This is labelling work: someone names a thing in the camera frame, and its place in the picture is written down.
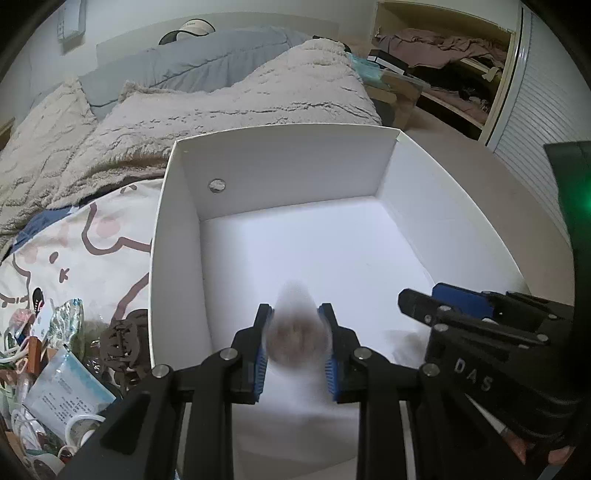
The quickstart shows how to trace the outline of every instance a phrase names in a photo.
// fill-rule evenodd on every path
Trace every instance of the white shutter door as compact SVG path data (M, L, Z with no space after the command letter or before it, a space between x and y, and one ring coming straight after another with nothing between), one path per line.
M558 188L543 145L589 139L591 90L560 40L533 15L523 81L495 153L542 204L567 241Z

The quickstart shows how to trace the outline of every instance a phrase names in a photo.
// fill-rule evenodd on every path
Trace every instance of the beige floor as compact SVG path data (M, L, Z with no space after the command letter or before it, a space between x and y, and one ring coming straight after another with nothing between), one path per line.
M572 304L570 246L540 204L494 153L418 108L405 132L480 207L513 255L532 294Z

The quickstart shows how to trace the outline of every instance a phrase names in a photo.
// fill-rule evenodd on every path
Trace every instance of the open cardboard box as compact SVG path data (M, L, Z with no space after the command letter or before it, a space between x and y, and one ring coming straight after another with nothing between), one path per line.
M213 179L226 189L210 191ZM362 344L413 367L429 329L400 313L402 289L527 292L482 212L400 130L274 125L177 141L152 243L152 363L185 368L229 346L293 280ZM321 376L269 363L259 404L233 408L236 478L347 478L335 465L354 478L357 411L332 404Z

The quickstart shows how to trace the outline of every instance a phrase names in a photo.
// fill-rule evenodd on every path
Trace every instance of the bed sheet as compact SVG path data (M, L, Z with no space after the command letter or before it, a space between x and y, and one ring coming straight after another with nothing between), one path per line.
M0 332L32 307L36 288L58 307L82 299L93 328L148 308L148 272L163 180L115 190L45 228L0 265Z

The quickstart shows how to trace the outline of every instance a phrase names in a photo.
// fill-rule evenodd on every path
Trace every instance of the metal screw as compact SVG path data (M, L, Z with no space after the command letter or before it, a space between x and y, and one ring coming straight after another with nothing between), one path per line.
M220 356L224 360L233 360L238 356L238 350L236 350L235 348L232 348L232 347L225 348L224 350L222 350L220 352Z
M221 193L226 190L226 182L222 179L213 179L209 182L209 190L213 193Z
M170 367L168 365L164 365L164 364L156 365L152 369L152 375L155 376L156 378L166 377L166 375L168 375L169 372L170 372Z
M365 348L364 346L356 348L353 352L355 358L359 358L359 360L367 360L371 356L371 350L369 348Z
M436 364L424 364L423 373L428 377L436 377L439 375L439 367Z

